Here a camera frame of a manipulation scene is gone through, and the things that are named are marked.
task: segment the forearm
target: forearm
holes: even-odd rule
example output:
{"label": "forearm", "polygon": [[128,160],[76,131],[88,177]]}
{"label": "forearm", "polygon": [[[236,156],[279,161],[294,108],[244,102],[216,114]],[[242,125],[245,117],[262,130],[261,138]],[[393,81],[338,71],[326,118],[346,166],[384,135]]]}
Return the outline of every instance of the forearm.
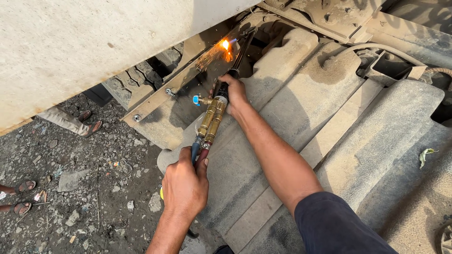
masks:
{"label": "forearm", "polygon": [[268,183],[293,215],[306,196],[323,191],[308,163],[249,104],[234,116],[253,147]]}
{"label": "forearm", "polygon": [[163,211],[146,254],[176,254],[191,222]]}

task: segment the blue shirt sleeve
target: blue shirt sleeve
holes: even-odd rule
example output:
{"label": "blue shirt sleeve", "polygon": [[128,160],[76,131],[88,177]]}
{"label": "blue shirt sleeve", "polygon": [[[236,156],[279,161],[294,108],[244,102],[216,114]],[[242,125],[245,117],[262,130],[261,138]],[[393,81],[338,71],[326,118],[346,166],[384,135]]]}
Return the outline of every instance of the blue shirt sleeve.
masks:
{"label": "blue shirt sleeve", "polygon": [[343,199],[329,192],[301,200],[295,221],[308,254],[397,253]]}

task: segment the beige trousers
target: beige trousers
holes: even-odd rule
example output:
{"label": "beige trousers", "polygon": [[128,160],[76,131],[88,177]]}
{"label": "beige trousers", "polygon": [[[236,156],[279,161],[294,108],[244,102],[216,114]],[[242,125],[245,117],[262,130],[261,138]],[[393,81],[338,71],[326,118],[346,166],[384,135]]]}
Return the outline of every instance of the beige trousers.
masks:
{"label": "beige trousers", "polygon": [[67,112],[60,104],[39,113],[38,116],[82,136],[88,133],[89,130],[87,125],[84,125],[71,113]]}

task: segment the hand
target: hand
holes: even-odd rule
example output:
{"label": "hand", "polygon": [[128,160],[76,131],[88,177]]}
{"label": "hand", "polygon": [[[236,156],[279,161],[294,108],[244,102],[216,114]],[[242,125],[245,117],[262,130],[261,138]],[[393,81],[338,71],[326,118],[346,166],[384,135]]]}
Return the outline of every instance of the hand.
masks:
{"label": "hand", "polygon": [[188,224],[206,207],[209,191],[209,160],[202,161],[195,170],[190,150],[190,146],[182,148],[179,161],[166,168],[162,181],[164,213],[170,214],[174,220]]}
{"label": "hand", "polygon": [[226,82],[229,84],[229,104],[226,111],[236,118],[238,111],[243,107],[244,104],[249,104],[245,92],[245,84],[242,81],[233,78],[229,74],[225,74],[218,78],[221,82]]}

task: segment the flip-flop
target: flip-flop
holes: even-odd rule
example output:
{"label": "flip-flop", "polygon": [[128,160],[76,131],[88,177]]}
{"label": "flip-flop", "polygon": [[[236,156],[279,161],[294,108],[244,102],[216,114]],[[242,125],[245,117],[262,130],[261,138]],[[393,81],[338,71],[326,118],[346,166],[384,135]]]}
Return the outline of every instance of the flip-flop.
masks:
{"label": "flip-flop", "polygon": [[[27,185],[27,182],[32,182],[33,183],[33,188],[29,189],[28,185]],[[16,194],[19,194],[19,193],[22,193],[22,192],[26,192],[26,191],[32,190],[35,187],[36,187],[36,182],[28,180],[28,181],[25,181],[23,183],[19,183],[18,185],[16,185],[16,187],[14,188],[14,191],[16,192]]]}
{"label": "flip-flop", "polygon": [[[15,208],[17,205],[19,205],[19,209],[17,209],[17,212],[16,212],[16,211],[14,210],[14,208]],[[20,213],[20,210],[21,210],[22,208],[24,208],[24,207],[27,207],[28,209],[25,210],[24,212]],[[31,203],[30,203],[30,202],[17,203],[17,204],[11,205],[11,207],[9,208],[9,212],[10,212],[10,213],[13,213],[13,214],[23,215],[23,214],[27,213],[28,211],[30,211],[30,208],[31,208]]]}
{"label": "flip-flop", "polygon": [[82,112],[81,115],[77,116],[77,119],[78,119],[80,122],[84,122],[84,121],[86,121],[91,115],[92,115],[91,110],[86,110],[86,111]]}
{"label": "flip-flop", "polygon": [[87,137],[93,135],[94,133],[100,131],[100,129],[102,129],[102,124],[103,124],[103,123],[102,123],[102,121],[98,121],[98,122],[100,122],[99,128],[98,128],[97,130],[93,131],[93,129],[94,129],[94,127],[96,126],[97,122],[92,123],[92,124],[91,124],[91,127],[90,127],[89,130],[88,130],[88,134],[83,135],[82,138],[87,138]]}

